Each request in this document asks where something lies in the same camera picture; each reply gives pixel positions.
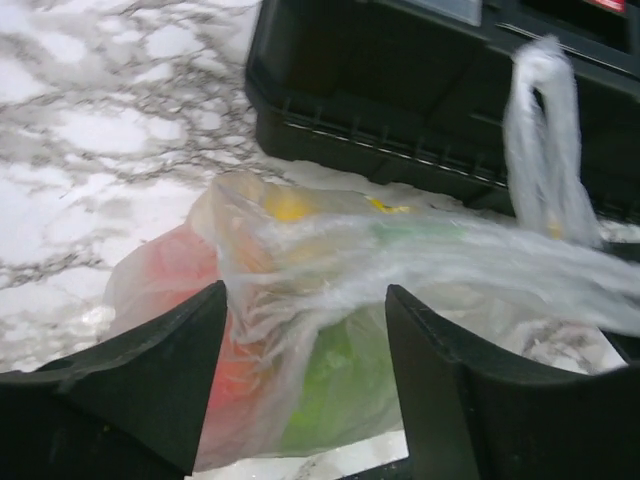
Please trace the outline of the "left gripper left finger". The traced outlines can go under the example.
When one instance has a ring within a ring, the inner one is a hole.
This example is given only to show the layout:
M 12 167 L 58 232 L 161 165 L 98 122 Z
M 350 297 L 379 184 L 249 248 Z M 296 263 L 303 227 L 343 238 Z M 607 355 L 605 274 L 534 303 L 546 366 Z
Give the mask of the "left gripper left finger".
M 190 476 L 226 316 L 218 281 L 103 343 L 2 373 L 2 478 Z

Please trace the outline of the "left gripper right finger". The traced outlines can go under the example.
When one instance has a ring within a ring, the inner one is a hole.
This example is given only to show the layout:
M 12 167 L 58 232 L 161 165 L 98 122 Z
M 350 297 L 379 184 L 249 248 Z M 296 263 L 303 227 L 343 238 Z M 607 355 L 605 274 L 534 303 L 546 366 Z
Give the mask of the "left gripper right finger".
M 398 285 L 388 338 L 416 479 L 635 479 L 639 367 L 550 367 L 436 314 Z

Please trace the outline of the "clear plastic bag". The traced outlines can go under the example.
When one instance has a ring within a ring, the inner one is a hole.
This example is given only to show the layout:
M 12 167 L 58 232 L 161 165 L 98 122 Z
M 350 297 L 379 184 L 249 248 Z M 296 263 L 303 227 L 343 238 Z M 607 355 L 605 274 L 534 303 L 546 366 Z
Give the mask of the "clear plastic bag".
M 432 208 L 394 206 L 354 191 L 281 185 L 250 172 L 215 176 L 184 227 L 217 253 L 231 339 L 262 341 L 271 367 L 254 415 L 204 423 L 199 471 L 242 459 L 285 456 L 282 435 L 296 409 L 319 332 L 407 288 L 437 313 L 521 352 L 526 324 L 639 330 L 639 270 L 604 253 L 579 169 L 581 139 L 573 67 L 554 36 L 520 47 L 503 135 L 518 223 Z M 316 212 L 281 222 L 264 208 L 277 191 L 308 195 Z M 147 275 L 154 240 L 114 268 L 104 300 L 107 338 L 161 314 Z

